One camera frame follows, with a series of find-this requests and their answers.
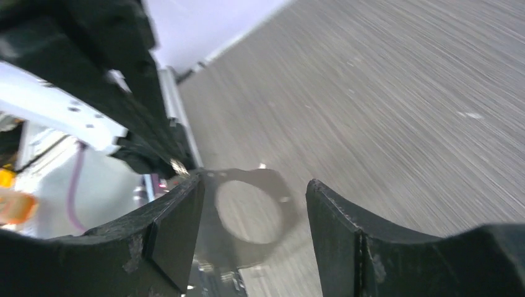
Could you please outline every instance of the orange object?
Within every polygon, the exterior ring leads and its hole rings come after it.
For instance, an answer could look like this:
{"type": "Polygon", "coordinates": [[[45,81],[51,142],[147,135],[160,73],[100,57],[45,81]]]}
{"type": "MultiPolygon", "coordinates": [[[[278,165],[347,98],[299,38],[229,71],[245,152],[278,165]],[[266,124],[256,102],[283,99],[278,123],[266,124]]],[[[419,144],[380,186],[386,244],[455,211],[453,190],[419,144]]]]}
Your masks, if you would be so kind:
{"type": "Polygon", "coordinates": [[[0,188],[0,223],[21,224],[37,211],[35,196],[12,189],[0,188]]]}
{"type": "Polygon", "coordinates": [[[0,187],[12,187],[15,184],[16,173],[2,168],[0,169],[0,187]]]}

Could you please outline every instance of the circular hole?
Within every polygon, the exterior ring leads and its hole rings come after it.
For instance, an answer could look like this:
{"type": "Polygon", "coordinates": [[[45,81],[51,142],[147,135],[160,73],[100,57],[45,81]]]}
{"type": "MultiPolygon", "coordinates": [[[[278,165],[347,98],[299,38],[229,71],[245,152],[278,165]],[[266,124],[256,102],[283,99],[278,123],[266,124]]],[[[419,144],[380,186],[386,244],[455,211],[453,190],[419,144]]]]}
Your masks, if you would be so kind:
{"type": "Polygon", "coordinates": [[[114,15],[106,20],[106,25],[110,27],[116,27],[126,22],[126,18],[122,15],[114,15]]]}
{"type": "Polygon", "coordinates": [[[271,243],[280,233],[280,208],[257,187],[231,181],[220,187],[215,203],[224,228],[241,240],[271,243]]]}
{"type": "Polygon", "coordinates": [[[148,75],[154,69],[153,65],[151,65],[148,61],[139,61],[137,62],[136,67],[137,71],[142,75],[148,75]]]}

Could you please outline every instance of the white wall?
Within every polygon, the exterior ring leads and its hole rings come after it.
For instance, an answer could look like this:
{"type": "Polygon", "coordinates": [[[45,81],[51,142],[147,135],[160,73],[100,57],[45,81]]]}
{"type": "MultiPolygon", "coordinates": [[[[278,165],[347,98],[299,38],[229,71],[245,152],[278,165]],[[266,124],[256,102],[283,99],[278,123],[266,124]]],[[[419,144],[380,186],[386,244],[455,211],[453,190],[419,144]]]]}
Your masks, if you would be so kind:
{"type": "Polygon", "coordinates": [[[146,0],[160,67],[184,72],[244,35],[288,0],[146,0]]]}

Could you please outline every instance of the concrete floor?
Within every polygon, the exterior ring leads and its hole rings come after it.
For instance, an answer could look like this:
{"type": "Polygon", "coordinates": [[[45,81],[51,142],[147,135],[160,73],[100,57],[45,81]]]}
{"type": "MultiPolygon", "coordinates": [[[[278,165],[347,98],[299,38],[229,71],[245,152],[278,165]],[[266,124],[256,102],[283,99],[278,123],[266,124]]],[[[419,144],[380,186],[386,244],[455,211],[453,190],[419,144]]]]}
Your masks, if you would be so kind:
{"type": "Polygon", "coordinates": [[[219,189],[251,297],[321,296],[311,178],[433,235],[525,222],[524,12],[517,0],[299,0],[181,86],[205,167],[264,164],[290,191],[219,189]]]}

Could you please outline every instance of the pink cable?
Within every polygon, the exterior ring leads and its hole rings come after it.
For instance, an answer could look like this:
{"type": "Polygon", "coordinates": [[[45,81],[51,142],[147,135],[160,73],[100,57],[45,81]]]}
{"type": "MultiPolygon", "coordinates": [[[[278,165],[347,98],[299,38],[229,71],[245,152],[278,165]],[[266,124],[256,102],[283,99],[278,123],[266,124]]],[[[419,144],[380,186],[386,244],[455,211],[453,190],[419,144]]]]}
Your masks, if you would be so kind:
{"type": "Polygon", "coordinates": [[[75,199],[76,199],[76,194],[77,194],[77,188],[79,186],[80,172],[82,171],[82,167],[84,165],[85,149],[87,146],[83,144],[82,142],[78,142],[78,145],[79,145],[79,149],[77,151],[77,160],[73,167],[71,182],[69,183],[69,189],[67,190],[66,207],[67,207],[67,216],[69,217],[69,221],[71,222],[71,224],[75,226],[75,228],[77,228],[78,230],[85,232],[87,229],[80,222],[75,212],[75,199]]]}

